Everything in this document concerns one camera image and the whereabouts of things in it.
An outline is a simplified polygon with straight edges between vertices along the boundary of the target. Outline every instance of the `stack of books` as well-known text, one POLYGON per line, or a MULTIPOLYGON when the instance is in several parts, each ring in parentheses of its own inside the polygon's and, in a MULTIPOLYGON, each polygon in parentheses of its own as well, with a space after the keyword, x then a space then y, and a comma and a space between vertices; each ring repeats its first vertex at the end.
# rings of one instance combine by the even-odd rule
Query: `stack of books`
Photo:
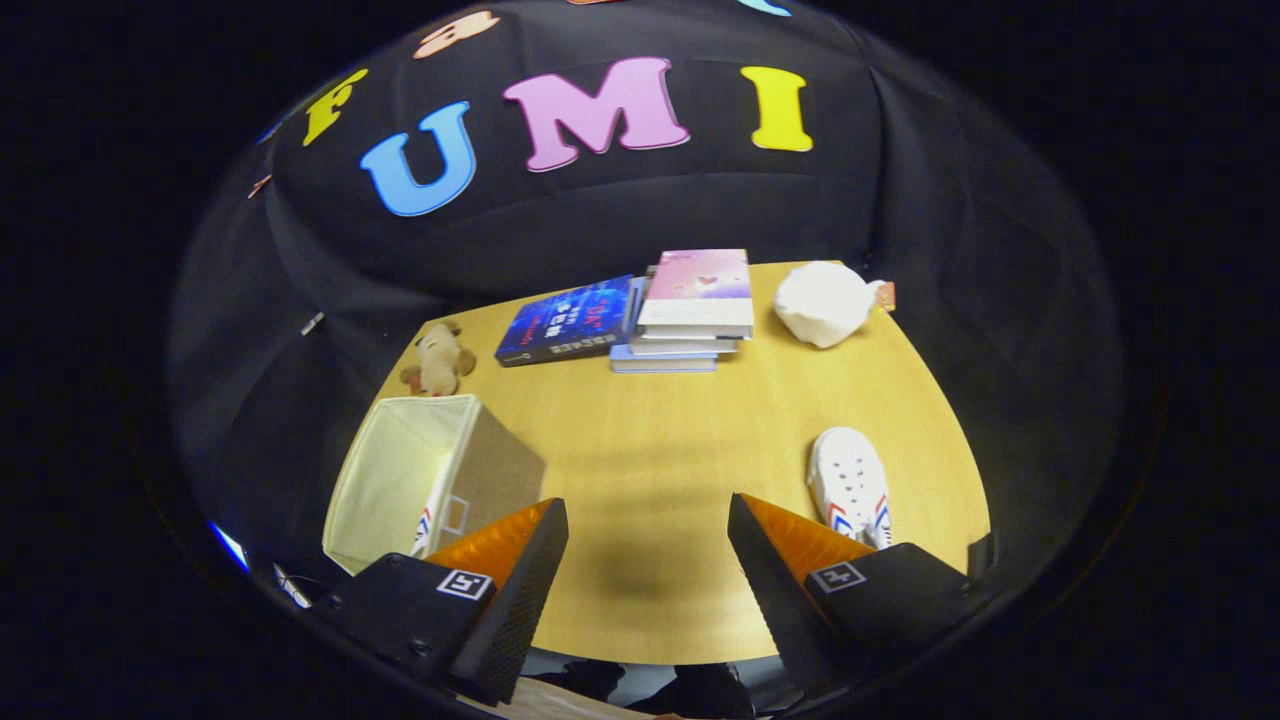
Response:
POLYGON ((751 340, 746 250, 668 250, 652 277, 631 279, 625 333, 609 348, 616 373, 696 373, 751 340))

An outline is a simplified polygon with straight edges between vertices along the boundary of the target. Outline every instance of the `beige box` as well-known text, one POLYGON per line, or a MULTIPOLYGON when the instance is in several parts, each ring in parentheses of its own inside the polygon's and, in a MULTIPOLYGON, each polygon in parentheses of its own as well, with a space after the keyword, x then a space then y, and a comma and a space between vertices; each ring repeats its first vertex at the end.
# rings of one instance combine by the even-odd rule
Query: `beige box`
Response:
POLYGON ((547 462, 474 395, 379 401, 351 443, 323 547, 355 575, 425 557, 541 498, 547 462))

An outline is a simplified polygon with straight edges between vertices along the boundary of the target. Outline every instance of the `yellow letter i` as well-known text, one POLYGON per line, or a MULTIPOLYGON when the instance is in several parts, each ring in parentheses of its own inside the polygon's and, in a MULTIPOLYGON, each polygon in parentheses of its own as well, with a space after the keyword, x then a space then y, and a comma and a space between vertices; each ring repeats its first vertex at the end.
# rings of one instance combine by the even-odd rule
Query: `yellow letter i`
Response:
POLYGON ((755 96, 760 100, 760 129, 751 133, 751 142, 768 150, 813 150, 813 138, 804 133, 800 118, 800 88, 808 85, 805 79, 758 65, 742 68, 742 77, 755 83, 755 96))

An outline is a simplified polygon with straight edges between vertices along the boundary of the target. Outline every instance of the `black fabric backdrop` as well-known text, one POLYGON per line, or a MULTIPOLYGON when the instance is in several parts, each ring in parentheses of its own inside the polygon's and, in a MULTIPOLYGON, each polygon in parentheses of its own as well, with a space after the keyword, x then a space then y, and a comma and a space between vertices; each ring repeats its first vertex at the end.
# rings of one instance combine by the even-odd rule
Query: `black fabric backdrop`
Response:
MULTIPOLYGON (((334 577, 320 552, 334 479, 424 320, 710 245, 893 279, 896 319, 974 450, 998 577, 1025 583, 1052 559, 1110 460, 1123 356, 1096 240, 1010 129, 922 61, 801 6, 780 19, 737 3, 502 3, 483 35, 411 59, 422 36, 476 9, 353 63, 370 72, 339 122, 303 147, 307 115, 294 111, 218 191, 180 275, 169 375, 210 519, 251 551, 334 577), (594 92, 628 56, 672 61, 690 142, 526 172, 525 118, 502 91, 557 72, 594 92), (756 100, 737 69, 751 64, 808 81, 813 151, 749 142, 756 100), (428 215, 393 215, 360 156, 458 99, 471 102, 475 178, 428 215), (302 337, 317 311, 325 320, 302 337)), ((431 143, 410 147, 415 173, 436 177, 431 143)))

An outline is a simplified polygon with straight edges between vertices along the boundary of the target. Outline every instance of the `white sneaker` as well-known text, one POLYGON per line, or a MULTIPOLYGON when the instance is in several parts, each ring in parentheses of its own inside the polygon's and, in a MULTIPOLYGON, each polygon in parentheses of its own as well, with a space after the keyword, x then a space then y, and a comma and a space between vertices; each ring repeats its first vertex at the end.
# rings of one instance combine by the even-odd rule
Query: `white sneaker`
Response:
POLYGON ((876 550, 893 544, 884 466, 863 433, 831 428, 818 436, 808 483, 831 529, 876 550))

